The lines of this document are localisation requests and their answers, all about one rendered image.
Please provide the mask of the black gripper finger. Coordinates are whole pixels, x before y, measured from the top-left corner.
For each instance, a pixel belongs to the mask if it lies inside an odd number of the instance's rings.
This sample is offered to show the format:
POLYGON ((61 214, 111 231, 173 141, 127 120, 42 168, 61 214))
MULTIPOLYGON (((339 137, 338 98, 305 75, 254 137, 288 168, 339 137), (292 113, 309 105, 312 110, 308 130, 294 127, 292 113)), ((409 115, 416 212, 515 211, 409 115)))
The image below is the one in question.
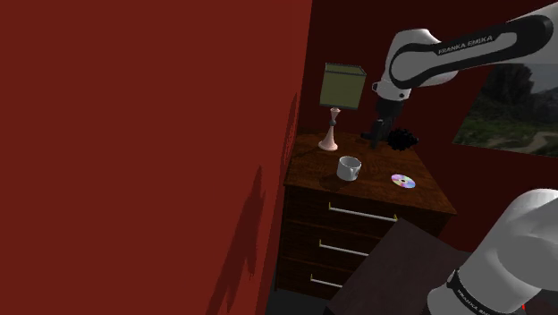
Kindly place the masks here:
POLYGON ((392 120, 389 118, 378 118, 372 127, 370 147, 375 149, 377 144, 385 140, 391 130, 392 120))

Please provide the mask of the black spiky object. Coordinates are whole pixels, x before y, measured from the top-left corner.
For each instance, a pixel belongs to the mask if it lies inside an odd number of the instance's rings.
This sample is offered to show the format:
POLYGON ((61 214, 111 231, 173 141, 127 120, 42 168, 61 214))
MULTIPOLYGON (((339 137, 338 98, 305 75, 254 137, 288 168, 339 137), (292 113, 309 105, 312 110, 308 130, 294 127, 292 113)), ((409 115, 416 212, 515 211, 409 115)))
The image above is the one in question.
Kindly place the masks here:
POLYGON ((393 150, 404 151, 419 143, 419 139, 408 129, 397 128, 390 131, 387 143, 393 150))

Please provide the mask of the dark wooden chest of drawers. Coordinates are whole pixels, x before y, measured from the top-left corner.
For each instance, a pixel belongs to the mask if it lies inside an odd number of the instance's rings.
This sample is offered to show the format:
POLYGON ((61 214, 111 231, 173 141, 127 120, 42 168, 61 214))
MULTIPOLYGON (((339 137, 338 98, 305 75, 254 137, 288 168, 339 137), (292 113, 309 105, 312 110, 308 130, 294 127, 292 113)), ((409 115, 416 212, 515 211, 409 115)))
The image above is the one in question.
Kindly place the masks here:
POLYGON ((336 151, 319 148, 321 134, 295 138, 285 176, 275 287, 331 299, 394 223, 403 218, 438 236, 457 212, 413 149, 375 149, 356 134, 340 132, 336 151), (358 178, 336 175, 339 158, 361 163, 358 178), (407 175, 402 188, 391 176, 407 175))

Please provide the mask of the white mug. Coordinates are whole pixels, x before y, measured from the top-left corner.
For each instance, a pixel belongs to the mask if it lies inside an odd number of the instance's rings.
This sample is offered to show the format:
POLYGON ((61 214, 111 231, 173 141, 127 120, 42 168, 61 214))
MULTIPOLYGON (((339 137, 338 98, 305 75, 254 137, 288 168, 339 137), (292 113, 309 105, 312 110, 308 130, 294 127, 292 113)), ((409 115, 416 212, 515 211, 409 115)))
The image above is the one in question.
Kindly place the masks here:
POLYGON ((362 163, 355 157, 343 156, 339 158, 336 175, 347 182, 358 178, 362 163))

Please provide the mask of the table lamp with olive shade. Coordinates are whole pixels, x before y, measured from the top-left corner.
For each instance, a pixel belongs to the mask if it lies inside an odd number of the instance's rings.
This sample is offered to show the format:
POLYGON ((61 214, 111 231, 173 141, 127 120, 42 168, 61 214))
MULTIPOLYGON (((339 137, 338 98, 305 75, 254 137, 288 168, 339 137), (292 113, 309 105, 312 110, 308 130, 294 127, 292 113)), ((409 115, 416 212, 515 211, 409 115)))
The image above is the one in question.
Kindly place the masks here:
POLYGON ((357 110, 367 74, 358 65, 326 63, 320 106, 330 108, 329 129, 318 146, 326 151, 335 151, 338 145, 334 140, 336 118, 342 109, 357 110))

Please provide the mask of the iridescent compact disc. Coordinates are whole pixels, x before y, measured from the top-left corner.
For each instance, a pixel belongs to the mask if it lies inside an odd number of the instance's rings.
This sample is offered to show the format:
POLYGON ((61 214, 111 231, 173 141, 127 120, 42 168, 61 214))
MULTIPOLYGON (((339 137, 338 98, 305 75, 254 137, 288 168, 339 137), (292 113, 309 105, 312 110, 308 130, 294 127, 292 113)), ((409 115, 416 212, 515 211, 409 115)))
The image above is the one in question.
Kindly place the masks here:
POLYGON ((415 181, 407 175, 395 174, 391 176, 391 180, 394 184, 402 188, 412 189, 416 187, 415 181))

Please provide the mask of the landscape wall picture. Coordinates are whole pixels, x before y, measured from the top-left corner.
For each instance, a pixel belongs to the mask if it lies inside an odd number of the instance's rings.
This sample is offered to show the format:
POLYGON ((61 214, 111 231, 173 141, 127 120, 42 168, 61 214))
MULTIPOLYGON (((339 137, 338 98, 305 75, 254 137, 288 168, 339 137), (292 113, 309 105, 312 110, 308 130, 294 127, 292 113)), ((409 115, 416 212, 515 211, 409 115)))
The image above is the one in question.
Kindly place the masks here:
POLYGON ((453 142, 558 158, 558 64, 501 64, 453 142))

